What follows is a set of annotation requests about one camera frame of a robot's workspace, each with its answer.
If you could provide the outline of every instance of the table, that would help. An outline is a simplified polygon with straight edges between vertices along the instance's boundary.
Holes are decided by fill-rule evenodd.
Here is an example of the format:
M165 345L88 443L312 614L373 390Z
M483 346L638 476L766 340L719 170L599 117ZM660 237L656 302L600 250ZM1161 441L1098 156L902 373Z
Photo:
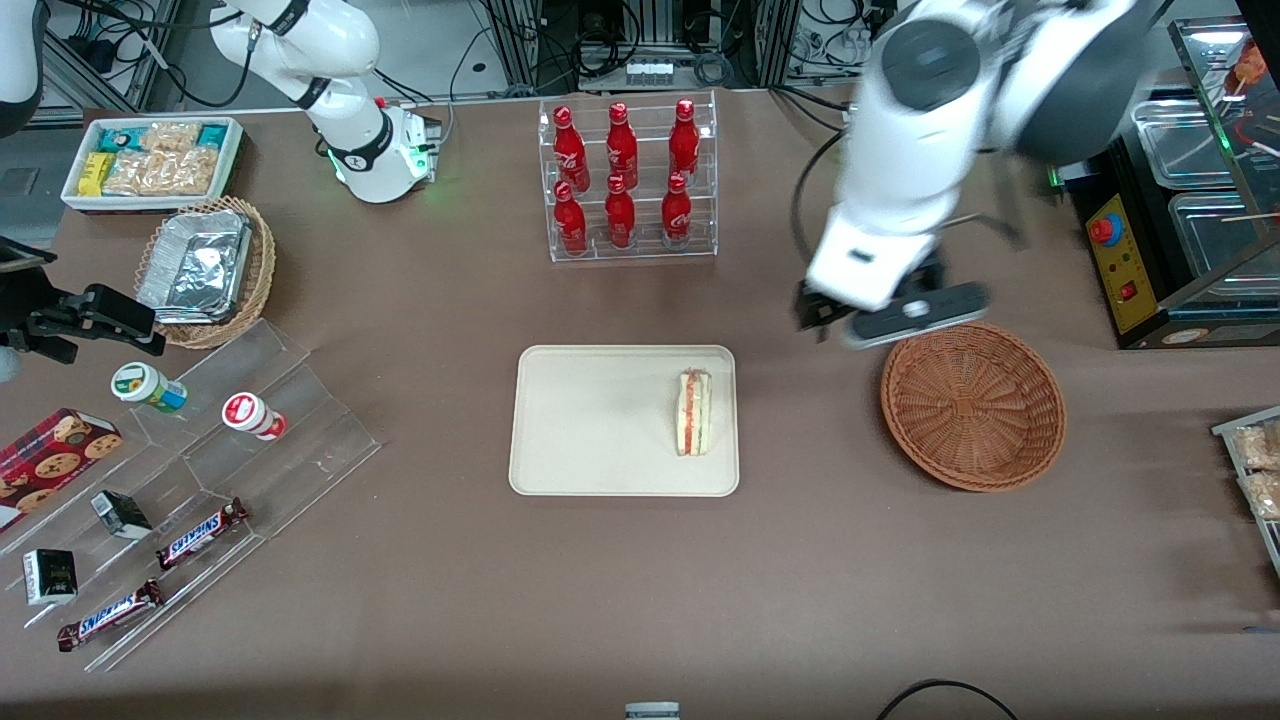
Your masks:
M694 720L845 719L952 676L1023 717L1274 717L1280 641L1240 629L1280 623L1280 593L1208 428L1276 404L1280 351L1115 351L1070 208L1020 169L1029 249L977 225L945 247L1057 374L1066 446L1018 492L943 487L886 432L886 350L792 327L786 209L826 131L762 91L718 100L719 258L616 269L547 258L534 101L458 108L439 181L387 206L334 181L302 114L242 115L236 191L279 245L266 315L387 445L116 671L82 674L0 598L0 716L600 719L669 698ZM997 211L995 161L961 213ZM836 170L809 186L813 241ZM50 275L129 287L155 224L68 213ZM512 492L516 363L535 343L732 350L737 492ZM0 437L64 405L123 413L106 378L133 357L28 359L0 386ZM996 716L929 692L897 717Z

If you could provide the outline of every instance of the yellow control panel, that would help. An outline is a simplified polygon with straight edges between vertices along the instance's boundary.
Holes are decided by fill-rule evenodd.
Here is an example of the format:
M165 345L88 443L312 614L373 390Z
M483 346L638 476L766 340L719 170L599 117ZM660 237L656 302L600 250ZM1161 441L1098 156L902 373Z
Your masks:
M1129 218L1119 195L1089 218L1084 232L1098 261L1111 316L1120 332L1126 333L1156 314L1156 293L1129 232Z

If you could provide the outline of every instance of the brown wicker basket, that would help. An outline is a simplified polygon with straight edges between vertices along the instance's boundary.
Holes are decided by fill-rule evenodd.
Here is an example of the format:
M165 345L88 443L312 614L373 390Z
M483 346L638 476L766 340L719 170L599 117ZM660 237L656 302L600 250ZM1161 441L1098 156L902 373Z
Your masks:
M1036 351L986 323L905 340L881 383L888 429L925 473L1002 492L1044 474L1066 434L1062 392Z
M241 336L262 315L266 297L271 292L271 274L275 272L275 238L271 237L271 228L266 227L262 215L243 200L237 197L219 197L191 208L178 210L182 213L214 213L218 210L234 210L248 217L253 222L253 237L250 241L248 272L241 283L238 297L239 310L230 322L221 325L161 325L156 324L156 331L165 336L173 345L191 350L209 350L225 345ZM151 233L151 242L142 251L142 263L138 264L133 274L133 292L142 287L142 277L151 264L151 251L156 246L160 228Z

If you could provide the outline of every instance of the aluminum foil container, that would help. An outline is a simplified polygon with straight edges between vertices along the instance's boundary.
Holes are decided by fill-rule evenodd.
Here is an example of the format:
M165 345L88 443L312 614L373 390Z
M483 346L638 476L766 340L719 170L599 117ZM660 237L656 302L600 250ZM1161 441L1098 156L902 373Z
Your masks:
M138 302L161 324L220 324L236 315L253 223L232 211L174 215L160 227Z

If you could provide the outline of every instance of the red cookie box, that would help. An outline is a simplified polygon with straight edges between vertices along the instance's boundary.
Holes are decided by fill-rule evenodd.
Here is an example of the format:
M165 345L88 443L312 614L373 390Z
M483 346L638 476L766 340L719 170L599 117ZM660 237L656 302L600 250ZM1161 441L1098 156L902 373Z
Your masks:
M123 442L111 423L63 407L0 450L0 532Z

